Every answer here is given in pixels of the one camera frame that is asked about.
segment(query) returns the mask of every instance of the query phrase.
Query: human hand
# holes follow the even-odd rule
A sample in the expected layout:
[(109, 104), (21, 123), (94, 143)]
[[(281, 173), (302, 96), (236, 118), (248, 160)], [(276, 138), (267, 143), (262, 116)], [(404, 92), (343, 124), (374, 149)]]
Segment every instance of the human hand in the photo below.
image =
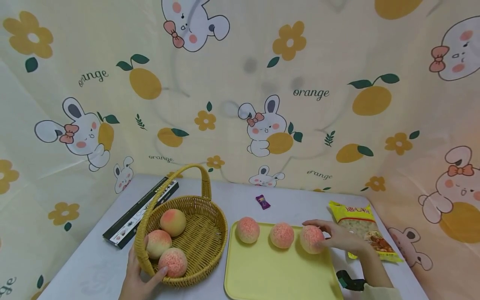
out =
[(357, 235), (349, 232), (340, 225), (324, 220), (309, 220), (302, 223), (305, 225), (313, 225), (319, 227), (322, 231), (328, 232), (331, 238), (321, 241), (319, 244), (323, 247), (333, 247), (348, 251), (358, 256), (363, 251), (372, 250), (373, 248)]
[[(148, 243), (148, 236), (144, 240), (145, 247)], [(143, 282), (140, 278), (140, 263), (138, 262), (135, 249), (128, 252), (127, 274), (121, 287), (119, 300), (145, 300), (152, 293), (153, 289), (162, 282), (167, 274), (168, 267), (160, 269), (148, 282)]]

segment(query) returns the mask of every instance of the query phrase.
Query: cloth wall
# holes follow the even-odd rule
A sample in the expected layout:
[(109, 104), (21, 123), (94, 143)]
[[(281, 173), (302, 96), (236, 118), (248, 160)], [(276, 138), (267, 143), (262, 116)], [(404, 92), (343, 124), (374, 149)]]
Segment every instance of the cloth wall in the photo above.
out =
[(430, 299), (475, 298), (478, 1), (0, 8), (2, 297), (36, 299), (134, 173), (201, 163), (364, 195)]

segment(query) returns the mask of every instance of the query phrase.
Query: snack bag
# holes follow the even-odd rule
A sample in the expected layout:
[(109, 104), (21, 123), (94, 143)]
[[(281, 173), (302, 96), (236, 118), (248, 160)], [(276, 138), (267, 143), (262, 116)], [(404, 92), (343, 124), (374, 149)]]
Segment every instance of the snack bag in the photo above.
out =
[[(349, 207), (330, 201), (330, 208), (336, 222), (351, 233), (361, 237), (369, 243), (378, 253), (381, 260), (390, 262), (402, 262), (403, 260), (395, 253), (390, 244), (383, 238), (378, 229), (375, 217), (370, 209), (370, 204), (365, 208)], [(348, 253), (348, 257), (357, 257)]]

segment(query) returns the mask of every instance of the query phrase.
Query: sleeve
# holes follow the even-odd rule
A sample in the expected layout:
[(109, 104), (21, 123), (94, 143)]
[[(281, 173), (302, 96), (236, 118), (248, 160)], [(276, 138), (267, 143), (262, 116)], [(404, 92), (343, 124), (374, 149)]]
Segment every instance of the sleeve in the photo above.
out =
[(368, 284), (364, 285), (364, 290), (360, 296), (361, 300), (402, 300), (400, 292), (396, 288), (377, 288)]

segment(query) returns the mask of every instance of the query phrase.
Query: white table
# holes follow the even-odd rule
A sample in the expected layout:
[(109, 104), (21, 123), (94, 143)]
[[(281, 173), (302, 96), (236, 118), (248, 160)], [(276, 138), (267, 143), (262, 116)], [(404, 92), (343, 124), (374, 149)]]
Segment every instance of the white table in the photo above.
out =
[[(108, 244), (102, 234), (117, 221), (136, 201), (144, 196), (161, 177), (136, 175), (111, 208), (105, 213), (93, 230), (88, 234), (71, 258), (58, 272), (40, 300), (117, 300), (125, 276), (130, 243), (119, 250)], [(180, 195), (200, 195), (200, 180), (180, 179), (180, 188), (172, 197)], [(271, 207), (262, 210), (255, 197), (263, 194)], [(224, 182), (212, 182), (213, 201), (220, 206), (227, 217), (229, 229), (243, 216), (251, 216), (258, 222), (288, 222), (301, 226), (308, 219), (332, 220), (327, 210), (328, 202), (333, 200), (350, 206), (365, 207), (368, 200), (362, 196), (329, 194), (310, 191), (267, 188)], [(373, 210), (380, 231), (385, 239), (398, 248)], [(227, 249), (223, 253), (218, 267), (200, 284), (183, 289), (162, 287), (157, 299), (161, 300), (223, 300), (228, 299), (223, 289)], [(352, 278), (363, 278), (358, 260), (350, 260), (344, 251), (332, 249), (335, 270), (347, 270)], [(400, 290), (403, 299), (428, 300), (423, 289), (406, 263), (385, 263), (385, 268), (394, 286)], [(341, 288), (345, 300), (359, 299), (358, 292)]]

